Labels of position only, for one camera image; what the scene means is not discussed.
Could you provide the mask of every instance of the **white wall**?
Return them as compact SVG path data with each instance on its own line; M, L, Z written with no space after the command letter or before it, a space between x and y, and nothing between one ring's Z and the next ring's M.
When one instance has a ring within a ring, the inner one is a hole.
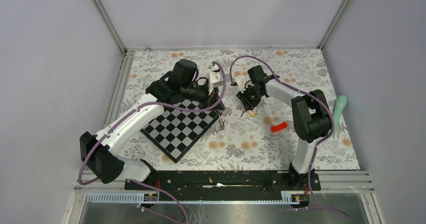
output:
M324 50L386 223L424 223L426 0L352 0Z
M102 0L127 47L317 46L342 0Z
M0 0L1 223L59 223L120 53L91 0Z

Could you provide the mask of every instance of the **floral tablecloth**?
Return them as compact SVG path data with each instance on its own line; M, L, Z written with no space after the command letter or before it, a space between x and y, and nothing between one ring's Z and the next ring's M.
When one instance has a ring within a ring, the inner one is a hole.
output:
M304 90L321 89L331 110L334 109L336 94L320 50L198 50L136 52L121 112L134 105L145 89L172 70L181 58L195 62L200 76L207 76L213 61L219 62L228 73L231 62L241 55L266 60L282 80ZM240 59L233 67L233 75L247 75L247 70L258 64L261 63L253 59ZM215 123L177 164L140 132L123 148L121 155L144 159L157 170L288 169L297 146L291 108L271 97L263 98L254 109L257 115L251 117L244 112L236 97L237 92L238 87L230 86L227 78L223 100L227 107L224 111L225 130L220 131L219 123ZM283 121L287 121L289 127L271 133L270 126ZM321 170L359 169L343 117L334 137L320 145L314 166Z

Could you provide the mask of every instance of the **chessboard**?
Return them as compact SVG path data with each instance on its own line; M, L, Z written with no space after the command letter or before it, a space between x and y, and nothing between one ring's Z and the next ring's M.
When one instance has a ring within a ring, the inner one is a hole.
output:
M189 100L184 100L177 106L199 109L198 102ZM141 132L177 163L218 119L217 111L190 113L168 109L143 127Z

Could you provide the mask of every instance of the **purple cable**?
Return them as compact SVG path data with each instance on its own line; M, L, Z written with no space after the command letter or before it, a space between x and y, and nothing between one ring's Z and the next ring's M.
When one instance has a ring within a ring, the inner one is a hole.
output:
M252 58L252 59L255 59L255 60L258 60L259 62L261 62L261 63L263 63L268 69L269 69L269 71L271 71L271 73L272 73L272 75L274 76L274 78L275 78L275 80L277 80L277 82L279 82L280 84L282 84L282 85L284 85L284 86L286 86L286 87L288 87L288 88L290 88L291 90L294 90L294 91L296 91L296 92L299 92L299 93L302 93L302 94L305 94L305 95L307 95L307 96L309 96L310 98L312 98L312 99L314 99L316 102L318 102L326 111L327 111L327 113L328 113L328 115L329 115L329 119L330 119L330 122L331 122L331 131L330 131L330 133L327 135L327 136L325 136L324 138L322 138L321 140L319 140L316 144L315 144L315 147L314 147L314 149L313 149L313 155L312 155L312 159L310 160L310 163L309 163L309 170L308 170L308 175L307 175L307 177L308 177L308 187L309 187L309 191L310 191L310 194L312 195L312 197L313 197L313 199L317 202L317 204L319 205L319 208L322 208L323 210L325 210L326 212L328 212L330 215L332 215L332 216L334 216L334 217L336 217L336 218L339 218L339 219L343 219L343 220L350 220L351 219L351 217L349 216L349 214L347 214L346 212L344 212L343 210L340 210L340 209L337 209L337 208L334 208L334 207L328 207L328 206L323 206L318 200L317 200L317 198L316 198L316 196L314 195L314 193L313 193L313 191L312 191L312 187L311 187L311 184L310 184L310 179L311 179L311 176L310 176L310 172L311 172L311 170L312 170L312 165L313 165L313 161L315 160L315 156L316 156L316 152L317 152L317 148L318 148L318 145L320 145L322 142L324 142L325 140L327 140L328 138L330 138L331 137L331 135L333 134L333 132L334 132L334 127L335 127L335 123L334 123L334 119L333 119L333 114L331 113L331 111L330 111L330 109L322 102L322 101L320 101L318 98L316 98L315 96L313 96L312 94L310 94L310 93L308 93L308 92L306 92L306 91L303 91L303 90L300 90L300 89L298 89L297 87L294 87L294 86L291 86L290 84L288 84L288 83L286 83L286 82L283 82L283 81L281 81L279 78L278 78L278 76L275 74L275 72L274 72L274 70L272 70L272 68L271 68L271 66L269 66L268 65L268 63L266 63L265 61L263 61L262 59L260 59L260 58L257 58L257 57L255 57L255 56L249 56L249 55L243 55L243 56L239 56L239 57L237 57L232 63L231 63L231 66L230 66L230 68L229 68L229 76L230 76L230 78L231 78L231 84L233 84L233 83L235 83L234 82L234 79L232 78L232 66L235 64L235 62L238 60L238 59L241 59L241 58L244 58L244 57L248 57L248 58ZM340 213L342 213L343 215L345 215L345 217L343 217L343 216L338 216L338 215L335 215L335 214L333 214L330 210L334 210L334 211L338 211L338 212L340 212Z
M210 107L207 107L207 108L203 108L203 109L197 109L197 110L195 110L195 109L187 109L187 108L181 108L181 107L177 107L177 106L174 106L174 105L171 105L171 104L168 104L168 103L163 103L163 102L146 102L146 103L143 103L143 104L141 104L140 106L138 106L137 107L137 109L138 109L138 111L140 111L140 109L142 109L142 108L144 108L144 107L146 107L146 106L149 106L149 105L162 105L162 106L166 106L166 107L170 107L170 108L174 108L174 109L178 109L178 110L180 110L180 111L186 111L186 112L192 112L192 113L200 113L200 112L204 112L204 111L209 111L209 110L211 110L211 109L213 109L214 107L216 107L221 101L222 101L222 99L224 98L224 96L225 96L225 91L226 91L226 75L225 75L225 71L224 71L224 69L222 68L222 66L218 63L218 62L216 62L216 61L214 61L213 62L213 66L214 65L216 65L216 66L218 66L218 68L219 68L219 70L221 71L221 74L222 74L222 77L224 78L224 80L223 80L223 83L224 83L224 87L222 88L222 92L221 92L221 95L219 96L219 99L212 105L212 106L210 106ZM122 123L122 122L124 122L128 117L130 117L132 114L134 114L136 112L136 110L134 109L134 110L132 110L132 111L130 111L130 112L128 112L125 116L123 116L119 121L117 121L117 123L115 124L115 125L113 125L111 128L110 128L110 130L108 131L108 134L111 134L116 128L118 128L118 126ZM97 181L97 180L99 180L99 178L97 177L97 178L95 178L95 179L92 179L92 180L90 180L90 181L88 181L88 182L83 182L83 180L81 179L82 178L82 176L83 176L83 171L84 171L84 168L85 168L85 166L87 165L87 162L89 161L89 159L90 159L90 157L92 156L92 154L93 154L93 152L94 152L94 150L102 143L102 141L104 141L104 139L106 139L107 138L107 135L104 135L104 136L102 136L97 142L96 142L96 144L91 148L91 150L89 151L89 153L87 154L87 156L86 156L86 158L84 159L84 161L83 161L83 164L81 165L81 168L80 168L80 171L79 171L79 173L78 173L78 183L80 184L80 185L89 185L89 184L91 184L91 183L93 183L93 182L95 182L95 181ZM171 195L169 192L167 192L167 191L165 191L165 190L162 190L162 189L159 189L159 188L156 188L156 187L154 187L154 186L150 186L150 185L147 185L147 184L144 184L144 183L142 183L142 182L139 182L139 181L137 181L137 180L131 180L131 181L133 181L133 182L135 182L135 183L137 183L137 184L140 184L140 185L142 185L142 186L145 186L145 187L148 187L148 188L150 188L150 189L153 189L153 190L157 190L157 191L160 191L160 192L163 192L163 193L165 193L166 195L168 195L168 196L170 196L170 198L172 198L178 205L179 205L179 207L182 209L182 211L183 211L183 213L185 214L185 222L179 222L179 221L176 221L176 220L173 220L172 218L170 218L170 217L168 217L168 216L166 216L166 215L164 215L164 214L161 214L161 213L158 213L158 212L156 212L156 211L154 211L154 210L150 210L150 209L146 209L147 211L149 211L149 212L152 212L152 213L155 213L155 214L158 214L158 215L160 215L160 216L162 216L162 217L164 217L164 218L166 218L166 219L169 219L169 220L171 220L171 221L174 221L174 222L177 222L177 223L187 223L188 222L188 215L186 214L186 211L185 211L185 209L183 208L183 206L180 204L180 202L173 196L173 195Z
M166 195L168 195L170 198L172 198L176 203L177 203L177 205L182 209L182 211L183 211L183 215L185 216L185 222L180 222L180 221L178 221L178 220L174 220L174 219L172 219L172 218L170 218L170 217L168 217L168 216L166 216L166 215L164 215L164 214L162 214L162 213L159 213L159 212L157 212L157 211L154 211L154 210L151 210L151 209L149 209L149 208L145 208L144 210L147 210L147 211L149 211L149 212L152 212L152 213L154 213L154 214L157 214L157 215L160 215L160 216L162 216L162 217L164 217L164 218L166 218L166 219L168 219L168 220L170 220L170 221L173 221L173 222L176 222L176 223L179 223L179 224L185 224L185 223L187 223L188 222L188 214L186 213L186 211L185 211L185 208L183 208L183 206L182 206L182 204L172 195L172 194L170 194L169 192L167 192L167 191L165 191L165 190L162 190L162 189L160 189L160 188L156 188L156 187L153 187L153 186L150 186L150 185L147 185L147 184L145 184L145 183L142 183L142 182L139 182L139 181L137 181L137 180L130 180L130 181L133 181L133 182L135 182L136 184L139 184L139 185L142 185L142 186L144 186L144 187L148 187L148 188L151 188L151 189L153 189L153 190L156 190L156 191L160 191L160 192L163 192L164 194L166 194Z

